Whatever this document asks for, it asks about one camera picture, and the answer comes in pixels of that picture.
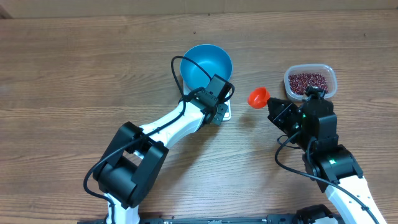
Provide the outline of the orange measuring scoop blue handle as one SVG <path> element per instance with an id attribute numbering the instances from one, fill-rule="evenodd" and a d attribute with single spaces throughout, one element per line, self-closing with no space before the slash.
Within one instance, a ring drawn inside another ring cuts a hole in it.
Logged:
<path id="1" fill-rule="evenodd" d="M 254 109 L 261 109 L 267 105 L 270 93 L 265 87 L 256 88 L 248 97 L 247 103 Z"/>

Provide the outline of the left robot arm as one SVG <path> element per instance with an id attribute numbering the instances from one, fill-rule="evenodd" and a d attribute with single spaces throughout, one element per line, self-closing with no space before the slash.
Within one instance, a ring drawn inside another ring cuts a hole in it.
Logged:
<path id="1" fill-rule="evenodd" d="M 108 203 L 104 223 L 139 223 L 138 206 L 153 187 L 165 158 L 179 140 L 206 124 L 220 125 L 234 86 L 214 75 L 207 87 L 183 95 L 169 114 L 149 124 L 123 124 L 92 174 Z"/>

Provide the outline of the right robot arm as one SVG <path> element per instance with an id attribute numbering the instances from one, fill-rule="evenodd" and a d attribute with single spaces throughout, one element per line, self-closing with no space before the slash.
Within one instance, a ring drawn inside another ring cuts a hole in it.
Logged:
<path id="1" fill-rule="evenodd" d="M 268 98 L 269 120 L 289 142 L 304 151 L 305 171 L 283 169 L 314 180 L 337 209 L 344 223 L 385 223 L 354 155 L 339 144 L 337 116 L 325 91 L 308 86 L 301 106 L 290 100 Z"/>

